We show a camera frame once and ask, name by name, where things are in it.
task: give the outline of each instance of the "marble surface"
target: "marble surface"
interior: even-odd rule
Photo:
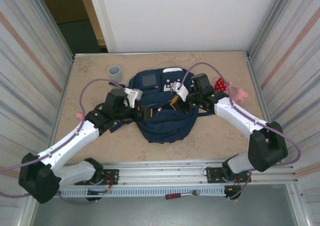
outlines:
[[[195,63],[211,63],[234,84],[249,93],[242,105],[251,114],[263,118],[258,99],[242,52],[163,53],[142,55],[96,55],[76,57],[56,134],[56,141],[63,138],[79,123],[76,112],[80,112],[79,95],[86,83],[96,78],[108,78],[108,67],[121,67],[122,84],[137,72],[165,67],[189,68]],[[206,73],[210,81],[218,75],[211,68],[200,65],[192,72]],[[88,87],[83,97],[86,111],[92,110],[105,100],[112,86],[107,82],[96,82]],[[78,163],[92,157],[100,163],[155,161],[178,159],[228,158],[248,151],[247,139],[230,123],[218,116],[200,117],[191,133],[175,143],[148,143],[137,125],[125,125],[114,133],[106,132],[97,140],[80,150],[69,163]]]

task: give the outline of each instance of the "red polka dot fabric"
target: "red polka dot fabric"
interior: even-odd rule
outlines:
[[[227,90],[227,87],[221,77],[219,77],[217,79],[217,81],[215,82],[215,84],[213,86],[213,89],[215,91],[224,91],[224,92]]]

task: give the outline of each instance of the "red handle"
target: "red handle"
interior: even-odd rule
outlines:
[[[181,197],[181,193],[172,193],[172,194],[166,194],[166,199],[175,199]]]

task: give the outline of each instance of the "metal wall panel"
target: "metal wall panel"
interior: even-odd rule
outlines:
[[[299,143],[302,197],[320,222],[320,0],[285,0],[250,52],[271,120]],[[289,144],[289,157],[296,150]]]
[[[47,148],[72,64],[40,0],[0,0],[0,168]],[[0,191],[23,193],[19,171]],[[0,225],[17,225],[26,199],[0,197]]]

